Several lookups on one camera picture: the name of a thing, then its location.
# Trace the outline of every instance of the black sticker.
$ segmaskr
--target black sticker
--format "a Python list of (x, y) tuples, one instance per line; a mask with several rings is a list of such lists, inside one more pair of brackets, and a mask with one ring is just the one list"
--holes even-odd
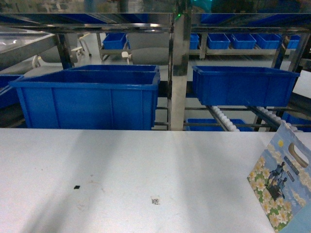
[(289, 176), (289, 178), (292, 180), (292, 182), (295, 181), (295, 179), (293, 178), (293, 176), (291, 175), (291, 173), (289, 171), (286, 172), (287, 175)]
[(290, 161), (290, 159), (287, 156), (284, 157), (284, 160), (288, 164), (288, 166), (290, 166), (290, 168), (294, 171), (294, 173), (296, 175), (299, 175), (299, 171), (297, 170), (297, 168), (294, 166), (294, 164)]

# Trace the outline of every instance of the gray floor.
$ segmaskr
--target gray floor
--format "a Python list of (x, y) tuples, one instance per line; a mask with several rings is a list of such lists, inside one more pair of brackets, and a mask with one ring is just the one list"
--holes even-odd
[[(76, 63), (75, 66), (83, 66), (88, 64), (120, 64), (126, 65), (126, 60), (122, 59), (121, 55), (111, 55), (106, 61), (102, 62), (99, 57), (99, 50), (95, 34), (90, 34), (85, 37), (92, 57), (87, 54), (83, 56), (81, 61)], [(199, 60), (198, 56), (191, 56), (188, 67), (188, 80), (192, 80), (192, 66), (244, 66), (244, 67), (271, 67), (272, 56), (207, 56), (205, 60)], [(61, 64), (46, 64), (41, 61), (42, 66), (61, 66)], [(290, 61), (286, 58), (281, 66), (281, 69), (287, 70), (290, 65)], [(161, 80), (167, 80), (168, 67), (160, 67)], [(158, 106), (166, 107), (167, 100), (165, 98), (159, 98)], [(187, 99), (186, 107), (203, 107), (198, 99)], [(251, 112), (225, 112), (229, 118), (243, 119), (246, 123), (253, 123), (255, 115)], [(186, 118), (212, 118), (208, 111), (185, 111)], [(167, 116), (165, 110), (156, 111), (156, 122), (166, 122)], [(156, 127), (156, 129), (164, 129), (165, 127)]]

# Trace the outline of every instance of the shelf rack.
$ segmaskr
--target shelf rack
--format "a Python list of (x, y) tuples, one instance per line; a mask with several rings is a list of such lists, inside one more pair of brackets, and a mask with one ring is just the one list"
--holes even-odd
[[(202, 33), (205, 41), (207, 33), (279, 33), (282, 34), (282, 45), (276, 51), (265, 51), (275, 54), (274, 68), (280, 68), (290, 36), (300, 34), (301, 39), (293, 55), (290, 71), (300, 72), (305, 66), (310, 68), (311, 48), (311, 2), (299, 3), (296, 8), (271, 8), (269, 1), (213, 0), (209, 5), (200, 5), (200, 0), (103, 0), (95, 1), (60, 0), (28, 0), (5, 2), (0, 8), (0, 26), (54, 33), (48, 35), (51, 46), (57, 45), (63, 68), (72, 67), (65, 33), (169, 33), (169, 74), (168, 81), (163, 83), (160, 92), (168, 98), (169, 130), (183, 130), (185, 98), (191, 83), (187, 82), (187, 69), (190, 54), (200, 55), (203, 59), (206, 44), (200, 50), (189, 50), (190, 33)], [(216, 23), (202, 24), (202, 13), (230, 13), (232, 17)], [(128, 23), (123, 14), (148, 14), (152, 23)], [(46, 48), (42, 44), (36, 47)], [(12, 56), (1, 60), (0, 69), (10, 65)], [(305, 100), (293, 95), (289, 106), (311, 116), (310, 99)], [(256, 124), (261, 124), (261, 117)]]

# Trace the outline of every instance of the figure illustration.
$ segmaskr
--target figure illustration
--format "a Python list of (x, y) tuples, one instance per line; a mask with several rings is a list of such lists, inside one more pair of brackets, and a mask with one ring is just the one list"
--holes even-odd
[(285, 182), (287, 181), (287, 178), (285, 177), (283, 180), (280, 179), (278, 182), (277, 182), (277, 187), (278, 187), (278, 192), (280, 195), (282, 195), (283, 198), (284, 197), (284, 194), (283, 194), (283, 188), (285, 187)]
[(281, 165), (280, 165), (280, 164), (277, 165), (277, 167), (276, 167), (275, 170), (270, 171), (270, 175), (269, 175), (269, 177), (268, 177), (266, 186), (268, 186), (268, 183), (269, 183), (269, 181), (270, 181), (271, 179), (273, 179), (273, 180), (276, 181), (277, 178), (278, 178), (278, 176), (284, 172), (284, 169), (283, 169), (284, 165), (285, 165), (285, 162), (282, 162)]

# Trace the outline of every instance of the blue bin on shelf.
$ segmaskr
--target blue bin on shelf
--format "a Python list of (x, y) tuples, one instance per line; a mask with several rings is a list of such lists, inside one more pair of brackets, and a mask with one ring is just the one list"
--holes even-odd
[(229, 48), (230, 40), (223, 33), (210, 33), (207, 37), (207, 45), (211, 50), (226, 50)]
[(256, 44), (251, 34), (231, 34), (228, 38), (233, 48), (238, 50), (252, 50)]
[(202, 14), (201, 23), (218, 24), (233, 16), (235, 16), (235, 14)]
[(159, 72), (60, 71), (10, 82), (28, 128), (150, 130)]
[(253, 34), (257, 45), (265, 50), (275, 50), (280, 46), (281, 38), (276, 34)]
[(159, 66), (155, 65), (86, 65), (67, 70), (105, 70), (105, 71), (145, 71), (159, 72)]
[[(297, 118), (297, 117), (294, 117), (288, 114), (287, 112), (284, 112), (282, 119), (291, 124), (311, 125), (311, 120)], [(299, 130), (302, 130), (303, 132), (311, 132), (311, 128), (303, 128), (303, 127), (297, 127), (297, 128)]]
[(105, 50), (121, 50), (126, 42), (125, 33), (109, 33), (103, 40)]
[(199, 45), (199, 36), (198, 34), (192, 33), (190, 35), (190, 49), (196, 50), (198, 49), (198, 45)]
[[(206, 124), (213, 124), (217, 123), (215, 119), (187, 119), (187, 123), (206, 123)], [(231, 119), (233, 124), (245, 124), (245, 121), (242, 119)], [(252, 132), (254, 131), (252, 128), (249, 127), (237, 127), (241, 132)], [(223, 131), (221, 126), (187, 126), (187, 131)]]
[(298, 73), (264, 67), (193, 68), (202, 105), (287, 106)]
[(298, 35), (292, 35), (291, 36), (291, 40), (290, 42), (288, 43), (288, 46), (287, 48), (288, 49), (296, 49), (298, 44), (299, 44), (299, 41), (300, 41), (300, 36)]
[(5, 108), (15, 103), (19, 103), (18, 95), (15, 88), (9, 86), (10, 81), (20, 80), (21, 75), (0, 75), (0, 108)]

